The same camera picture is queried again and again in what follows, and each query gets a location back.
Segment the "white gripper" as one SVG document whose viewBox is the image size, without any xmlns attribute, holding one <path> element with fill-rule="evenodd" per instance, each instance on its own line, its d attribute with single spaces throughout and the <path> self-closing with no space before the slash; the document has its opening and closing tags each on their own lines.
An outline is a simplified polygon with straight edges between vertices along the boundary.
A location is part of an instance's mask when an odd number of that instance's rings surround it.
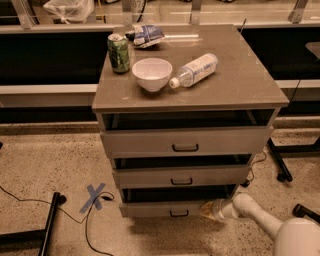
<svg viewBox="0 0 320 256">
<path fill-rule="evenodd" d="M 211 220 L 225 221 L 227 219 L 237 219 L 238 211 L 235 209 L 233 202 L 228 199 L 217 199 L 210 201 L 201 206 L 200 213 L 203 217 Z"/>
</svg>

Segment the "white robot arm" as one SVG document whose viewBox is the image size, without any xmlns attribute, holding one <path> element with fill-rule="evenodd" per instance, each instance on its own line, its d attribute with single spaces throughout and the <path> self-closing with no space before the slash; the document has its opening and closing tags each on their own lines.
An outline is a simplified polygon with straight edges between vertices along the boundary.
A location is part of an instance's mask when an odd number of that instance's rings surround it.
<svg viewBox="0 0 320 256">
<path fill-rule="evenodd" d="M 206 202 L 200 212 L 214 221 L 253 220 L 273 241 L 273 256 L 320 256 L 319 224 L 299 217 L 281 221 L 247 193 Z"/>
</svg>

